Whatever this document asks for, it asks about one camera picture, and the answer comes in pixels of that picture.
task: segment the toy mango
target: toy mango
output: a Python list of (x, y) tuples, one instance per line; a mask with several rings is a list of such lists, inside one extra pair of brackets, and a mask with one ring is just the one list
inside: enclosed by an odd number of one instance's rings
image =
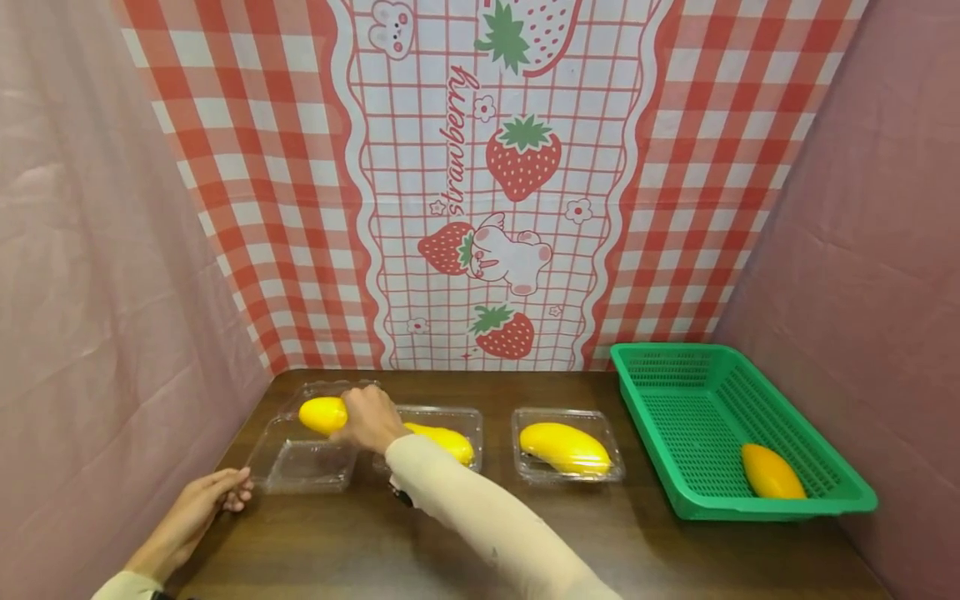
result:
[(761, 498), (798, 500), (806, 498), (804, 485), (792, 467), (770, 448), (744, 444), (740, 448), (747, 481)]
[(347, 424), (347, 406), (336, 396), (315, 397), (300, 406), (298, 416), (310, 429), (329, 436)]
[(417, 435), (430, 438), (437, 445), (450, 454), (453, 458), (463, 465), (469, 467), (473, 462), (473, 445), (462, 433), (447, 429), (445, 427), (430, 427), (428, 425), (417, 425), (416, 423), (403, 423), (403, 426), (413, 431)]
[(562, 423), (534, 423), (520, 431), (520, 449), (533, 454), (561, 473), (606, 475), (612, 462), (607, 449), (595, 438)]

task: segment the cartoon bunny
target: cartoon bunny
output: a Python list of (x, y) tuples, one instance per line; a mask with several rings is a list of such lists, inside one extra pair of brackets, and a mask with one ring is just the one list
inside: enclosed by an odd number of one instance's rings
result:
[(473, 234), (470, 276), (484, 281), (504, 279), (517, 296), (537, 291), (537, 276), (550, 262), (553, 251), (533, 231), (523, 231), (516, 241), (503, 231), (504, 216), (497, 212)]
[(372, 12), (378, 25), (370, 27), (370, 43), (393, 60), (405, 58), (414, 42), (414, 12), (402, 2), (385, 0), (374, 4)]

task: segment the checkered backdrop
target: checkered backdrop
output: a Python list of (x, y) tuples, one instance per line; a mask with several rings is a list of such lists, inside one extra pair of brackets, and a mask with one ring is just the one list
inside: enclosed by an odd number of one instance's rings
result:
[(865, 5), (115, 2), (274, 372), (705, 339)]

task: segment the pink curtain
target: pink curtain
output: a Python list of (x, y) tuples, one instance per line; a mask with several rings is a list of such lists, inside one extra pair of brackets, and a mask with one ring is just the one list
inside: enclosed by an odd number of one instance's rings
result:
[(960, 7), (876, 0), (717, 340), (874, 486), (897, 598), (960, 598)]
[(104, 2), (0, 0), (0, 596), (86, 598), (267, 384)]

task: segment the wristwatch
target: wristwatch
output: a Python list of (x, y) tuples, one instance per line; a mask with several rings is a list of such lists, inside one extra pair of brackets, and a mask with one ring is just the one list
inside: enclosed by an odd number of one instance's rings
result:
[(406, 506), (407, 508), (409, 509), (414, 508), (413, 498), (410, 497), (410, 494), (400, 489), (394, 477), (390, 478), (389, 485), (390, 485), (390, 492), (394, 495), (394, 498), (402, 502), (403, 505)]

